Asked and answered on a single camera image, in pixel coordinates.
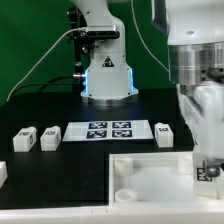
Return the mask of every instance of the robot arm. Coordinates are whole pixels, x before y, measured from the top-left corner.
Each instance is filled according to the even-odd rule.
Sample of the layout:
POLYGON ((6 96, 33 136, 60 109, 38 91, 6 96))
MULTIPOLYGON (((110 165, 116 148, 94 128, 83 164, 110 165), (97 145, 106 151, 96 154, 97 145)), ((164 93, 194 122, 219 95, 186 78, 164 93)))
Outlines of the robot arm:
POLYGON ((72 0, 87 23, 82 40, 93 40, 82 101, 99 106, 123 104, 137 95, 132 69, 126 63, 125 27, 112 16, 107 0, 72 0))
POLYGON ((170 81, 177 84, 181 113, 195 139, 194 176, 201 168, 216 179, 224 162, 224 1, 152 0, 152 6, 153 22, 166 22, 169 31, 170 81))

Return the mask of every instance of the cable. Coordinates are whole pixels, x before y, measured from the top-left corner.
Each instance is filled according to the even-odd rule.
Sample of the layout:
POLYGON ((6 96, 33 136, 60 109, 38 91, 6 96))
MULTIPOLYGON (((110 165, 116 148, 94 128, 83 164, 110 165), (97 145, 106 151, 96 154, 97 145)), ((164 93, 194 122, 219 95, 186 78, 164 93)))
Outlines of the cable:
POLYGON ((13 90, 12 94, 11 94, 10 97, 9 97, 9 101, 10 101, 10 99, 13 97, 13 95, 14 95, 16 92, 18 92, 19 90, 21 90, 21 89, 24 89, 24 88, 27 88, 27 87, 33 87, 33 86, 45 86, 45 85, 47 85, 47 86, 72 86, 72 85, 74 85, 74 84, 73 84, 73 83, 71 83, 71 84, 52 84, 52 83, 34 83, 34 84, 28 84, 28 85, 21 86, 21 87, 19 87, 18 89, 13 90))
POLYGON ((45 85, 43 85, 43 86, 37 91, 37 93, 41 93, 41 92, 48 86, 48 84, 57 82, 57 81, 62 80, 62 79, 73 79, 73 75, 56 77, 56 78, 54 78, 54 79, 48 81, 45 85))
POLYGON ((52 47, 41 57, 41 59, 30 69, 30 71, 24 76, 24 78, 22 78, 10 91, 8 98, 7 98, 7 102, 9 101, 9 99, 11 98, 11 94, 12 92, 33 72, 33 70, 45 59, 45 57, 57 46, 57 44, 69 33, 72 33, 74 31, 79 31, 79 30, 85 30, 86 27, 82 27, 82 28, 77 28, 77 29, 72 29, 69 30, 67 32, 65 32, 53 45, 52 47))
POLYGON ((143 40, 142 38, 142 35, 139 31, 139 28, 138 28, 138 24, 137 24, 137 21, 136 21, 136 17, 135 17, 135 9, 134 9, 134 0, 131 0, 131 10, 132 10, 132 17, 133 17, 133 21, 134 21, 134 25, 135 25, 135 29, 137 31, 137 34, 139 36, 139 39, 141 40, 143 46, 145 47, 145 49, 148 51, 148 53, 151 55, 151 57, 156 60, 167 72, 169 72, 169 69, 148 49, 145 41, 143 40))

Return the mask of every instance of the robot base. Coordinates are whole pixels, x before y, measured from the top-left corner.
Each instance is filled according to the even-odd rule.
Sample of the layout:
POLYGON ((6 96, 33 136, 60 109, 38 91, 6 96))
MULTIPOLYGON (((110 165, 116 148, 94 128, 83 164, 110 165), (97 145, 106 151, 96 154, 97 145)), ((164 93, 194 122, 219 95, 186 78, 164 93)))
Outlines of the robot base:
POLYGON ((81 96, 82 102, 100 107, 116 107, 136 102, 138 94, 130 95, 121 99, 94 99, 91 97, 81 96))

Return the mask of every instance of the white cube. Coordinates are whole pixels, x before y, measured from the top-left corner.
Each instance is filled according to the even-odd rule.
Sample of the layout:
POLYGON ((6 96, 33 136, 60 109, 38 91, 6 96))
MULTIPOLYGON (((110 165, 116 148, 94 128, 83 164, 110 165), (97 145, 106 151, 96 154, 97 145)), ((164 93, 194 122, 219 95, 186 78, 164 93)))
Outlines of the white cube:
POLYGON ((155 139, 160 148, 173 147, 173 132, 168 124, 155 125, 155 139))
POLYGON ((6 170, 6 164, 5 162, 0 162, 0 188, 4 184, 7 177, 8 177, 8 174, 6 170))
POLYGON ((56 151, 61 141, 61 129, 57 126, 47 128, 40 138, 42 151, 56 151))
POLYGON ((37 130, 34 127, 23 128, 13 138, 15 152, 28 152, 37 141, 37 130))

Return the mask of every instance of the green screen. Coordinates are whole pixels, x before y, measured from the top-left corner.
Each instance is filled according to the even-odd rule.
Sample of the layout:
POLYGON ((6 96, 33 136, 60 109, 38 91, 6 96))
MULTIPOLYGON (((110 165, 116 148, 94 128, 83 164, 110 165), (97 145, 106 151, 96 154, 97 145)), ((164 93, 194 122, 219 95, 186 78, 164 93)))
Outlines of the green screen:
MULTIPOLYGON (((135 0, 134 5, 145 43, 168 66, 167 37, 151 24, 151 1, 135 0)), ((72 6, 69 0, 0 0, 0 105, 6 102, 14 85, 70 29, 67 10, 72 6)), ((109 9, 126 26, 127 62, 134 70, 135 86, 139 89, 174 88, 167 71, 152 59, 140 42, 130 1, 110 3, 109 9)), ((84 61, 88 66, 88 59, 84 58, 84 61)), ((73 72, 73 46, 63 40, 23 85, 46 83, 54 77, 73 72)), ((29 87, 18 93, 35 92, 39 88, 29 87)), ((71 87, 56 86, 46 91, 71 91, 71 87)))

